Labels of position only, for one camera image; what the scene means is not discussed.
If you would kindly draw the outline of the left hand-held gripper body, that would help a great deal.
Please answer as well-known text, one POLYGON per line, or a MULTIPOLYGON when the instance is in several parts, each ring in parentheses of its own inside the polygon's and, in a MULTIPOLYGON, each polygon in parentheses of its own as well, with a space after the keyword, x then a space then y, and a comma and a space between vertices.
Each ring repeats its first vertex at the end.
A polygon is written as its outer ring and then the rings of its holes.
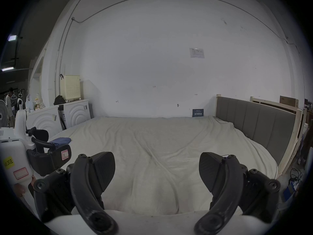
POLYGON ((32 169, 26 151, 34 148, 31 137, 26 128, 26 110, 19 110, 15 118, 15 127, 1 127, 0 155, 1 168, 11 186, 20 184, 25 187, 24 196, 32 195, 28 186, 31 186, 32 169))

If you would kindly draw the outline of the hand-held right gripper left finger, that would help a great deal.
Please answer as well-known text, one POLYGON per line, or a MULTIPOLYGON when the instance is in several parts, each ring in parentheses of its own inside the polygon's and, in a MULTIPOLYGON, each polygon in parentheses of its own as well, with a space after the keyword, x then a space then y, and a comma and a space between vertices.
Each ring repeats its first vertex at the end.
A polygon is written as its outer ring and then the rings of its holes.
POLYGON ((116 221, 104 211, 101 198, 115 173, 112 152, 100 152, 91 157, 80 154, 67 169, 57 169, 34 187, 34 203, 39 219, 48 223, 71 215, 74 207, 85 223, 98 235, 115 235, 116 221))

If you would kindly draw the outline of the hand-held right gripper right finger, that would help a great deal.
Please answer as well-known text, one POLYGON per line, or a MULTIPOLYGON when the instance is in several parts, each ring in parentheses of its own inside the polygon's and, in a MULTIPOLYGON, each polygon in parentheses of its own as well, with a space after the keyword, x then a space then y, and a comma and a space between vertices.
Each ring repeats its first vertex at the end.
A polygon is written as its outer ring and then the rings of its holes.
POLYGON ((242 214, 270 224, 276 215, 281 184, 257 169, 240 164, 235 155, 227 157, 203 152, 199 174, 213 195, 209 211, 194 226, 198 235, 215 235, 230 221, 237 207, 242 214))

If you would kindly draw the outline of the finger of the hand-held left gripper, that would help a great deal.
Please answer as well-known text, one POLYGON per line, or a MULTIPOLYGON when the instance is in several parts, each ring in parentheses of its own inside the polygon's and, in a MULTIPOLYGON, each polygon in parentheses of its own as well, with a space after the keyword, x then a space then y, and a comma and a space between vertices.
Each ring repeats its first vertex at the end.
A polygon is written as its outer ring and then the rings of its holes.
POLYGON ((31 141, 35 144, 36 151, 40 154, 45 152, 44 148, 55 149, 55 143, 49 143, 49 133, 43 129, 33 127, 26 130, 26 134, 31 137, 31 141))
POLYGON ((46 176, 60 169, 71 159, 71 147, 68 144, 47 144, 26 151, 29 164, 37 174, 46 176))

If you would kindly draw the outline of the person's left hand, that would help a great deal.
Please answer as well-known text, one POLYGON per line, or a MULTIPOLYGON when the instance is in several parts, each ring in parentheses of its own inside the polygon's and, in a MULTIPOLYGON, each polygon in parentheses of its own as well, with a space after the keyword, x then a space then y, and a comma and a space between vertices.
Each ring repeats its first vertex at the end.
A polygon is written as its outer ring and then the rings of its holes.
MULTIPOLYGON (((32 181, 28 185, 28 190, 29 190, 29 192, 31 193, 32 196, 34 194, 34 183, 35 182, 36 182, 36 178, 35 178, 34 175, 32 175, 32 181)), ((21 185, 21 184, 15 184, 15 185, 13 185, 13 191, 14 191, 14 193, 16 194, 16 196, 18 198, 21 198, 21 197, 23 197, 23 194, 26 193, 26 188, 23 185, 21 185)))

